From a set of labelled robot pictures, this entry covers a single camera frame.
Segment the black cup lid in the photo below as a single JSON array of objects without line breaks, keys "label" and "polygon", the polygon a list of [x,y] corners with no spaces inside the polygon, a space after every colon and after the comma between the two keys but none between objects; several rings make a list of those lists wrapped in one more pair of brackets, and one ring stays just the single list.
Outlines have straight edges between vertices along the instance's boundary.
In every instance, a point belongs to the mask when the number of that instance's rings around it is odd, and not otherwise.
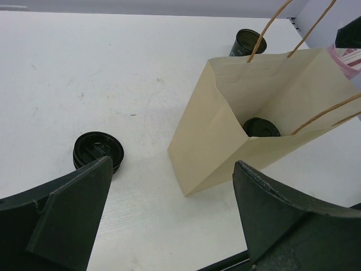
[{"label": "black cup lid", "polygon": [[247,120],[243,125],[249,137],[280,137],[278,128],[270,121],[259,117]]}]

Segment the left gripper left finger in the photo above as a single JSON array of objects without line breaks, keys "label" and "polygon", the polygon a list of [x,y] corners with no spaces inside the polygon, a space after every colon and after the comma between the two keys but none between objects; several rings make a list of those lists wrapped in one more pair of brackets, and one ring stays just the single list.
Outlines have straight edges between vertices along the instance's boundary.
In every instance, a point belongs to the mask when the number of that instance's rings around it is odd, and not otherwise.
[{"label": "left gripper left finger", "polygon": [[1,199],[1,270],[86,270],[112,176],[105,156]]}]

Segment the beige paper bag with handles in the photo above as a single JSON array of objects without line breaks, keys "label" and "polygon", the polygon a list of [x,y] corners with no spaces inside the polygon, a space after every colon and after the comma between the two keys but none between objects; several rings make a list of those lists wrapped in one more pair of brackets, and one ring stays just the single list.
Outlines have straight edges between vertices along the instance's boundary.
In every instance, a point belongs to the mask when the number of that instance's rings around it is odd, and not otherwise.
[{"label": "beige paper bag with handles", "polygon": [[[360,91],[326,49],[209,59],[168,154],[184,195],[229,181],[236,161],[261,170],[360,114]],[[280,137],[249,137],[272,122]]]}]

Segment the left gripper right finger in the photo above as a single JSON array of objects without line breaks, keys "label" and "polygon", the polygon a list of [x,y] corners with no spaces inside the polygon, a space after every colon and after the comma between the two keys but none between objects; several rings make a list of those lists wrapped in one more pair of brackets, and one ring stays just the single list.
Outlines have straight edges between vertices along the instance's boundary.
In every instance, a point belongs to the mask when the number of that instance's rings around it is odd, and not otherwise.
[{"label": "left gripper right finger", "polygon": [[360,204],[314,198],[243,161],[232,179],[251,270],[360,270]]}]

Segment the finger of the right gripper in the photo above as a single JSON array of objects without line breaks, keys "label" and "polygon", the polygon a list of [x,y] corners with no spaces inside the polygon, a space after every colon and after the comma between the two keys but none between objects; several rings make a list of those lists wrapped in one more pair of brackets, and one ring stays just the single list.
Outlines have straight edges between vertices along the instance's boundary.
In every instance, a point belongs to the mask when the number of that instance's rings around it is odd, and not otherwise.
[{"label": "finger of the right gripper", "polygon": [[335,47],[340,49],[361,48],[361,16],[337,31]]}]

